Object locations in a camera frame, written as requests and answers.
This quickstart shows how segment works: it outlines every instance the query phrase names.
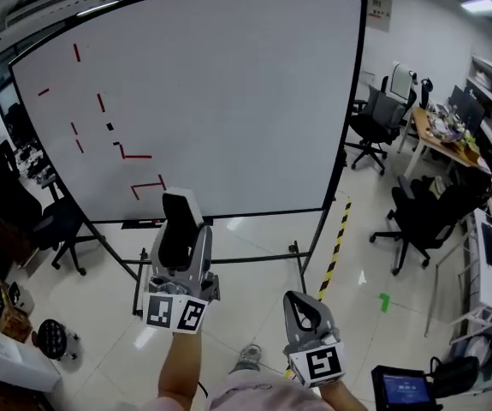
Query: handheld device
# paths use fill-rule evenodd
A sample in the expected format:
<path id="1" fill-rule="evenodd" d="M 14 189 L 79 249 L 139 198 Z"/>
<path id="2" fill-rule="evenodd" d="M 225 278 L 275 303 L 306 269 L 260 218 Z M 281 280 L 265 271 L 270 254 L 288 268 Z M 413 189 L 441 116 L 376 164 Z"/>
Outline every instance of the handheld device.
<path id="1" fill-rule="evenodd" d="M 283 353 L 297 379 L 308 388 L 340 380 L 344 343 L 329 308 L 307 294 L 288 291 L 283 310 L 289 341 Z"/>
<path id="2" fill-rule="evenodd" d="M 377 411 L 436 411 L 436 404 L 424 372 L 389 366 L 371 371 Z"/>
<path id="3" fill-rule="evenodd" d="M 221 299 L 219 278 L 210 271 L 211 227 L 204 224 L 191 190 L 170 188 L 162 203 L 166 222 L 151 250 L 143 320 L 150 327 L 194 334 L 208 304 Z"/>

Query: yellow and black hazard tape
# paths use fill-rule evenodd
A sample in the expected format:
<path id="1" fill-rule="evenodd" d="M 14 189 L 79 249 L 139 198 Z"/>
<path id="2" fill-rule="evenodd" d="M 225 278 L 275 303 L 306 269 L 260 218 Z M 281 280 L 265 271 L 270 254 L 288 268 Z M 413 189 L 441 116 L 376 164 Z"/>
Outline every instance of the yellow and black hazard tape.
<path id="1" fill-rule="evenodd" d="M 328 270 L 325 272 L 325 277 L 323 278 L 323 282 L 322 285 L 320 286 L 320 290 L 318 290 L 317 292 L 318 301 L 322 301 L 323 296 L 325 295 L 325 290 L 328 288 L 329 281 L 333 276 L 333 270 L 337 265 L 337 260 L 339 258 L 339 251 L 341 250 L 342 237 L 345 234 L 345 228 L 347 226 L 347 220 L 348 220 L 348 213 L 350 213 L 350 207 L 352 207 L 352 200 L 348 198 L 347 205 L 345 206 L 345 214 L 342 215 L 342 219 L 341 219 L 341 229 L 337 234 L 337 243 L 333 248 L 333 256 L 331 257 L 331 263 L 328 266 Z M 291 370 L 290 366 L 287 366 L 287 369 L 284 372 L 284 376 L 286 378 L 291 378 L 293 376 L 293 371 Z"/>

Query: white box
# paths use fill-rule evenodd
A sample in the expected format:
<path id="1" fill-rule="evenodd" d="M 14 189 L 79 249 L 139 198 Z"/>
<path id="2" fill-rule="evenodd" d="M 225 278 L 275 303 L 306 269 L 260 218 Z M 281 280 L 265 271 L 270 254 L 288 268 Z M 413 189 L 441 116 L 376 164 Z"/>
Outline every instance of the white box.
<path id="1" fill-rule="evenodd" d="M 0 381 L 36 391 L 52 391 L 59 372 L 37 348 L 0 333 Z"/>

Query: whiteboard frame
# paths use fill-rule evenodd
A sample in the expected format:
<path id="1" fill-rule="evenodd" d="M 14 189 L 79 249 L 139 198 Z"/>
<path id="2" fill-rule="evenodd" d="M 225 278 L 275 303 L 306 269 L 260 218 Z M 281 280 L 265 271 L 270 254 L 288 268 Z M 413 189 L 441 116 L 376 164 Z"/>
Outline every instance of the whiteboard frame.
<path id="1" fill-rule="evenodd" d="M 18 63 L 24 57 L 26 57 L 27 55 L 29 55 L 30 53 L 32 53 L 33 51 L 37 50 L 42 45 L 48 43 L 49 41 L 53 40 L 55 37 L 58 37 L 59 35 L 67 32 L 67 31 L 69 31 L 69 30 L 77 27 L 78 25 L 83 24 L 83 23 L 85 23 L 85 22 L 87 22 L 87 21 L 89 21 L 89 20 L 91 20 L 93 18 L 96 18 L 96 17 L 98 17 L 100 15 L 107 14 L 110 11 L 113 11 L 113 10 L 118 10 L 118 9 L 124 7 L 124 6 L 128 6 L 128 5 L 135 4 L 135 3 L 138 3 L 138 2 L 142 2 L 142 1 L 145 1 L 145 0 L 125 0 L 125 1 L 122 1 L 122 2 L 119 2 L 119 3 L 116 3 L 116 4 L 113 4 L 113 5 L 109 6 L 107 9 L 100 9 L 100 10 L 97 10 L 97 11 L 93 11 L 89 15 L 85 15 L 85 16 L 81 16 L 81 17 L 72 16 L 72 17 L 67 18 L 65 20 L 66 26 L 63 29 L 58 30 L 58 31 L 52 33 L 51 35 L 49 35 L 49 36 L 45 37 L 44 39 L 40 40 L 38 43 L 32 45 L 29 49 L 25 50 L 22 54 L 20 54 L 16 59 L 14 59 L 9 64 L 9 71 L 10 71 L 10 73 L 12 75 L 12 78 L 14 78 L 14 82 L 16 81 L 15 75 L 14 75 L 14 69 L 13 69 L 14 65 L 16 63 Z M 362 3 L 361 4 L 361 14 L 360 14 L 360 25 L 359 25 L 359 37 L 358 37 L 358 46 L 357 46 L 357 50 L 356 50 L 356 57 L 355 57 L 355 64 L 354 64 L 354 71 L 353 71 L 353 80 L 352 80 L 352 83 L 351 83 L 350 95 L 349 95 L 349 98 L 348 98 L 347 113 L 346 113 L 344 124 L 343 124 L 343 128 L 342 128 L 341 140 L 339 142 L 339 146 L 337 148 L 337 153 L 336 153 L 336 156 L 335 156 L 334 166 L 333 166 L 333 169 L 332 169 L 331 177 L 329 179 L 328 188 L 327 188 L 327 191 L 326 191 L 326 194 L 325 194 L 325 198 L 324 198 L 323 203 L 321 204 L 321 206 L 320 207 L 316 207 L 316 208 L 298 209 L 298 210 L 289 210 L 289 211 L 266 211 L 266 212 L 259 212 L 259 213 L 238 213 L 238 214 L 225 214 L 225 215 L 209 215 L 209 216 L 204 216 L 205 219 L 231 218 L 231 217 L 255 217 L 255 216 L 269 216 L 269 215 L 280 215 L 280 214 L 289 214 L 289 213 L 302 213 L 302 212 L 311 212 L 311 211 L 326 211 L 326 210 L 328 210 L 330 208 L 331 202 L 332 202 L 332 200 L 335 197 L 335 193 L 336 193 L 336 190 L 337 190 L 337 185 L 338 185 L 339 180 L 341 178 L 341 172 L 342 172 L 342 168 L 343 168 L 343 165 L 344 165 L 344 162 L 342 162 L 342 164 L 340 165 L 340 161 L 339 161 L 340 160 L 340 157 L 339 157 L 339 154 L 341 153 L 341 151 L 344 151 L 344 143 L 345 143 L 345 139 L 346 139 L 346 136 L 347 136 L 347 130 L 348 130 L 349 120 L 350 120 L 350 117 L 351 117 L 351 114 L 352 114 L 352 110 L 353 110 L 353 101 L 354 101 L 354 96 L 355 96 L 355 92 L 356 92 L 356 86 L 358 85 L 359 72 L 360 72 L 360 67 L 361 67 L 361 57 L 362 57 L 363 49 L 364 49 L 365 23 L 366 23 L 366 13 L 367 13 L 366 12 L 367 11 L 367 0 L 359 0 L 359 1 Z M 20 103 L 23 105 L 23 107 L 27 111 L 27 106 L 23 102 L 23 99 L 22 99 L 21 94 L 20 94 L 20 89 L 19 89 L 19 87 L 17 86 L 16 83 L 15 83 L 15 90 L 16 90 L 18 99 L 20 100 Z M 36 137 L 37 141 L 39 142 L 39 144 L 40 144 L 40 146 L 41 146 L 41 148 L 42 148 L 42 150 L 43 150 L 43 152 L 44 152 L 44 154 L 45 154 L 45 156 L 46 156 L 46 158 L 47 158 L 50 166 L 54 169 L 54 171 L 56 172 L 57 177 L 59 178 L 59 181 L 57 183 L 58 186 L 60 188 L 62 188 L 63 194 L 65 196 L 70 197 L 75 202 L 75 204 L 80 208 L 80 211 L 82 212 L 83 218 L 86 221 L 88 221 L 90 223 L 130 223 L 130 222 L 131 223 L 133 223 L 133 222 L 140 223 L 140 222 L 143 222 L 143 221 L 151 221 L 150 218 L 90 221 L 89 218 L 84 213 L 84 211 L 81 209 L 81 207 L 75 201 L 75 199 L 72 196 L 72 194 L 68 191 L 67 187 L 64 185 L 64 183 L 62 181 L 62 178 L 59 176 L 59 174 L 57 173 L 57 170 L 56 170 L 54 164 L 50 160 L 49 153 L 45 150 L 42 141 L 40 140 L 40 138 L 37 135 L 36 129 L 34 128 L 34 125 L 33 125 L 33 129 L 34 129 L 35 137 Z"/>

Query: black mark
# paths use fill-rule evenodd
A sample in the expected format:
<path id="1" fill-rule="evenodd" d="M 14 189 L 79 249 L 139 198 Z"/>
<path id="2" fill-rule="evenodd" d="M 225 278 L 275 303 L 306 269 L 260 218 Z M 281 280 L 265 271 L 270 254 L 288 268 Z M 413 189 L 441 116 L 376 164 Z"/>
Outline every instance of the black mark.
<path id="1" fill-rule="evenodd" d="M 146 323 L 169 329 L 171 326 L 171 297 L 151 296 L 147 310 Z"/>
<path id="2" fill-rule="evenodd" d="M 183 311 L 183 315 L 177 325 L 177 329 L 184 331 L 195 331 L 198 328 L 200 318 L 204 312 L 205 305 L 196 301 L 187 300 L 187 305 Z"/>
<path id="3" fill-rule="evenodd" d="M 335 348 L 323 348 L 306 354 L 311 379 L 325 378 L 341 372 Z"/>

